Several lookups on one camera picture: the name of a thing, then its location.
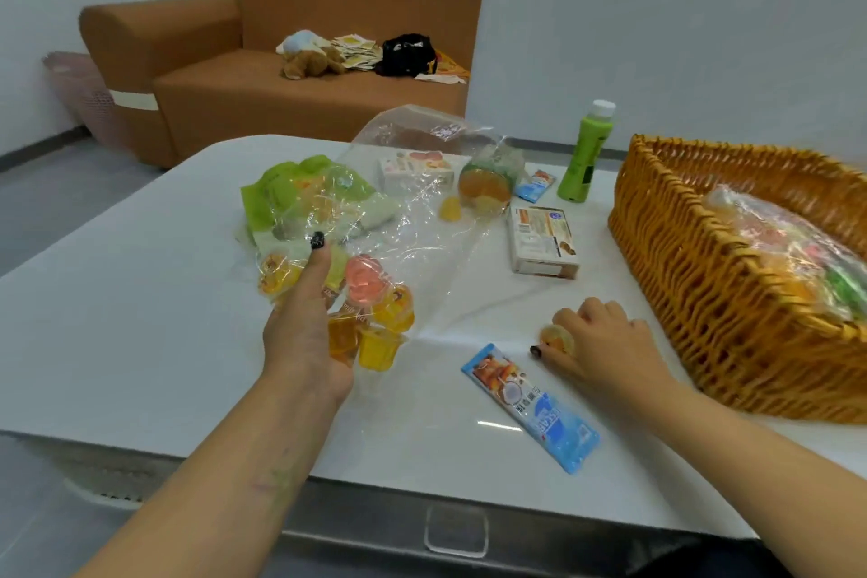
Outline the black bag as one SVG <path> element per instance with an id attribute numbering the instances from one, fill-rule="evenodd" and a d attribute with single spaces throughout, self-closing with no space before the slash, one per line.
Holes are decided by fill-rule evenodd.
<path id="1" fill-rule="evenodd" d="M 389 78 L 415 78 L 436 73 L 438 64 L 437 52 L 427 35 L 406 33 L 382 43 L 382 58 L 374 72 Z"/>

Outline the small blue snack packet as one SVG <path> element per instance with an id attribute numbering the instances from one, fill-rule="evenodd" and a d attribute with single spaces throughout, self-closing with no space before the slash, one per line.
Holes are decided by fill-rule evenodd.
<path id="1" fill-rule="evenodd" d="M 522 201 L 536 204 L 556 180 L 555 176 L 545 170 L 536 169 L 522 178 L 514 189 L 514 196 Z"/>

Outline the clear plastic bag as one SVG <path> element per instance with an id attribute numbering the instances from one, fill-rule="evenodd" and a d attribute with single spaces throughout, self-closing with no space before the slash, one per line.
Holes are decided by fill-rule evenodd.
<path id="1" fill-rule="evenodd" d="M 444 154 L 466 156 L 469 161 L 473 153 L 483 146 L 495 144 L 517 148 L 511 138 L 491 127 L 408 104 L 380 113 L 363 127 L 340 156 L 330 159 L 351 167 L 375 189 L 383 192 L 377 160 L 391 156 L 397 150 L 441 151 Z M 443 199 L 448 196 L 459 197 L 460 174 L 448 191 L 424 189 L 409 196 L 394 196 L 401 204 L 400 212 L 393 221 L 375 231 L 345 244 L 328 242 L 332 256 L 331 271 L 326 282 L 328 295 L 331 296 L 329 314 L 348 312 L 357 316 L 358 325 L 379 326 L 372 317 L 373 306 L 362 307 L 347 299 L 344 275 L 347 261 L 355 255 L 370 255 L 383 266 L 387 285 L 405 284 L 411 290 L 415 323 L 403 334 L 406 341 L 417 334 L 446 297 L 448 288 L 476 243 L 493 222 L 506 212 L 483 217 L 461 204 L 463 216 L 460 222 L 440 221 L 438 211 Z M 262 254 L 253 245 L 247 233 L 246 219 L 245 232 L 256 250 L 259 270 L 259 263 L 270 253 Z M 305 247 L 292 248 L 288 253 L 281 254 L 293 260 L 308 260 L 309 242 Z"/>

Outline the long blue snack packet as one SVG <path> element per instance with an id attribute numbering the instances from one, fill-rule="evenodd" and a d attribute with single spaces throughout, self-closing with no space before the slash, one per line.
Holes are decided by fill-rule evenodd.
<path id="1" fill-rule="evenodd" d="M 486 392 L 570 475 L 598 447 L 599 434 L 576 412 L 528 378 L 494 344 L 479 350 L 461 373 Z"/>

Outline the pink laundry basket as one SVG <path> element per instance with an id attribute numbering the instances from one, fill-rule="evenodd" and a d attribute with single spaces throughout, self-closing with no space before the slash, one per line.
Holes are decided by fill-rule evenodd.
<path id="1" fill-rule="evenodd" d="M 87 53 L 51 51 L 42 58 L 42 65 L 59 100 L 97 142 L 109 149 L 131 151 L 124 120 Z"/>

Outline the blue and white plush toy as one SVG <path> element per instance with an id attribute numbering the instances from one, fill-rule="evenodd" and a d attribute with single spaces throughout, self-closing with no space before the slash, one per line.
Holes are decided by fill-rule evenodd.
<path id="1" fill-rule="evenodd" d="M 291 57 L 303 51 L 316 51 L 321 54 L 326 53 L 326 49 L 333 48 L 329 39 L 326 39 L 317 33 L 308 29 L 302 29 L 291 35 L 288 35 L 275 51 L 284 57 Z"/>

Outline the person's left hand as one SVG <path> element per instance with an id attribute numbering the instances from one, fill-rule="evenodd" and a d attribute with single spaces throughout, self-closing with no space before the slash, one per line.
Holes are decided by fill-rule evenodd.
<path id="1" fill-rule="evenodd" d="M 263 381 L 337 411 L 350 394 L 353 371 L 328 350 L 328 312 L 303 299 L 303 273 L 274 306 L 264 333 Z"/>

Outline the fruit cup with green lid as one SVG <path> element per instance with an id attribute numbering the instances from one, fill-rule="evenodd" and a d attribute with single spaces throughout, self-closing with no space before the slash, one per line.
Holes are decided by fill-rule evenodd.
<path id="1" fill-rule="evenodd" d="M 525 164 L 519 148 L 508 144 L 483 146 L 461 169 L 458 180 L 461 204 L 483 217 L 503 214 L 526 174 Z"/>

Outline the pile of pale packets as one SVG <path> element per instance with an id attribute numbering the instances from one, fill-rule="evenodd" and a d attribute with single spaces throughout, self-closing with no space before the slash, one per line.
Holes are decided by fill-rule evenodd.
<path id="1" fill-rule="evenodd" d="M 357 34 L 334 37 L 331 46 L 340 53 L 341 62 L 348 70 L 374 70 L 383 59 L 380 45 Z"/>

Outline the brown sofa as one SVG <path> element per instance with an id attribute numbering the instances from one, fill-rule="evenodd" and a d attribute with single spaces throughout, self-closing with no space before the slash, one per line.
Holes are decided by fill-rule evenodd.
<path id="1" fill-rule="evenodd" d="M 79 28 L 142 163 L 172 168 L 247 135 L 348 143 L 416 104 L 463 117 L 468 84 L 371 71 L 292 81 L 276 47 L 296 31 L 377 43 L 406 33 L 471 68 L 482 0 L 146 0 L 85 7 Z"/>

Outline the clear bag of snacks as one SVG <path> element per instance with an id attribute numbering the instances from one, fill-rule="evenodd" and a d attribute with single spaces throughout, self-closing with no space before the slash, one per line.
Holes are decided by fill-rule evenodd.
<path id="1" fill-rule="evenodd" d="M 803 217 L 726 185 L 704 203 L 782 279 L 787 294 L 825 317 L 867 323 L 867 262 L 849 248 Z"/>

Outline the white snack box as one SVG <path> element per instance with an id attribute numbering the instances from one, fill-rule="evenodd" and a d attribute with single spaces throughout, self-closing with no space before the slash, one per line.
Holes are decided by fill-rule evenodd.
<path id="1" fill-rule="evenodd" d="M 561 280 L 577 277 L 580 264 L 564 210 L 513 204 L 507 228 L 513 273 Z"/>

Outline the person's right forearm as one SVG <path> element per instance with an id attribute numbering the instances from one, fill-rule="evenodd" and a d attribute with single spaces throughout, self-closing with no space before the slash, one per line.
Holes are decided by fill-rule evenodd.
<path id="1" fill-rule="evenodd" d="M 633 407 L 795 578 L 867 578 L 867 479 L 676 382 Z"/>

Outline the small orange jelly cup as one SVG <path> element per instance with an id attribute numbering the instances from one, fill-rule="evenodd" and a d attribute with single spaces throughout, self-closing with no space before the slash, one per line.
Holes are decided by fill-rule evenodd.
<path id="1" fill-rule="evenodd" d="M 558 324 L 544 326 L 538 333 L 538 340 L 541 344 L 556 349 L 560 353 L 571 357 L 576 355 L 575 341 L 571 333 Z"/>

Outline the green snack packet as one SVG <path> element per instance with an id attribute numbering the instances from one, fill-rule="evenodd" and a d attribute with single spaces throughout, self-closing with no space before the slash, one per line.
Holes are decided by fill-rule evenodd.
<path id="1" fill-rule="evenodd" d="M 317 233 L 345 244 L 393 221 L 401 204 L 343 163 L 317 155 L 280 163 L 241 188 L 247 233 L 262 254 L 305 247 Z"/>

